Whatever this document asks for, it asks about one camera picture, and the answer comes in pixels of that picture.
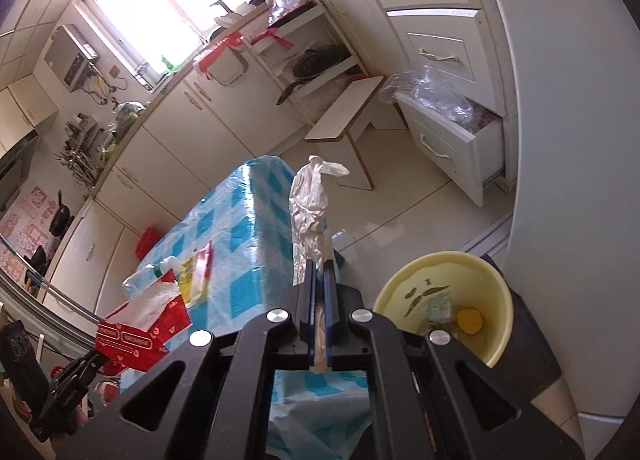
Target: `open drawer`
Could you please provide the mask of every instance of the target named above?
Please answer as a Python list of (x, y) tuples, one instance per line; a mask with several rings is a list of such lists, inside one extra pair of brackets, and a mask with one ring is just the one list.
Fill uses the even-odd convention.
[(418, 149), (482, 207), (484, 186), (504, 167), (502, 120), (494, 116), (474, 134), (404, 93), (396, 99)]

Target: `white plastic bag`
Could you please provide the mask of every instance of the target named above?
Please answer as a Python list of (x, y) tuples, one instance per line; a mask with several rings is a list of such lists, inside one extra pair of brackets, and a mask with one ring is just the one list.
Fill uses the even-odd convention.
[(309, 163), (300, 168), (293, 178), (289, 194), (289, 212), (293, 240), (293, 284), (305, 281), (306, 260), (322, 263), (332, 259), (331, 235), (325, 233), (326, 209), (329, 198), (324, 192), (322, 174), (346, 176), (349, 170), (342, 164), (325, 162), (311, 155)]

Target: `blue checkered tablecloth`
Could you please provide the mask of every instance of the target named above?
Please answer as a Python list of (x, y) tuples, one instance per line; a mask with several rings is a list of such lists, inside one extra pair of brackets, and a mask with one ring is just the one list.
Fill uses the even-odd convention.
[[(212, 242), (207, 302), (189, 309), (193, 325), (169, 341), (169, 349), (194, 330), (214, 335), (239, 331), (276, 307), (281, 290), (293, 281), (293, 177), (278, 157), (250, 160), (198, 202), (142, 260), (138, 270), (169, 255), (185, 261)], [(142, 375), (124, 371), (122, 388)], [(366, 386), (363, 372), (276, 372), (268, 452), (292, 460), (348, 458), (370, 423)]]

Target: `yellow bowl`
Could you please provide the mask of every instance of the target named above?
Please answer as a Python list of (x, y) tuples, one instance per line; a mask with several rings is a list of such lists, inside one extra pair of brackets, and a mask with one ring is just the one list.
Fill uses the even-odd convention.
[[(422, 292), (446, 285), (447, 289), (421, 297), (409, 312), (412, 301)], [(513, 301), (500, 273), (484, 259), (454, 251), (422, 256), (394, 274), (380, 292), (373, 310), (391, 319), (401, 330), (426, 334), (431, 329), (426, 317), (428, 299), (443, 294), (449, 296), (453, 315), (465, 307), (477, 308), (482, 313), (481, 331), (475, 335), (458, 331), (457, 337), (484, 364), (493, 367), (511, 335)]]

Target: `plastic bottle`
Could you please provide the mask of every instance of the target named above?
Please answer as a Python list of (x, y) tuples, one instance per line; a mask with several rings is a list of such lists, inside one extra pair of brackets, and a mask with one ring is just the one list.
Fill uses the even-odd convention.
[(122, 283), (124, 294), (131, 299), (142, 292), (146, 287), (155, 283), (169, 270), (173, 270), (176, 277), (180, 273), (180, 260), (174, 255), (164, 258), (160, 263), (146, 265), (142, 270), (129, 276)]

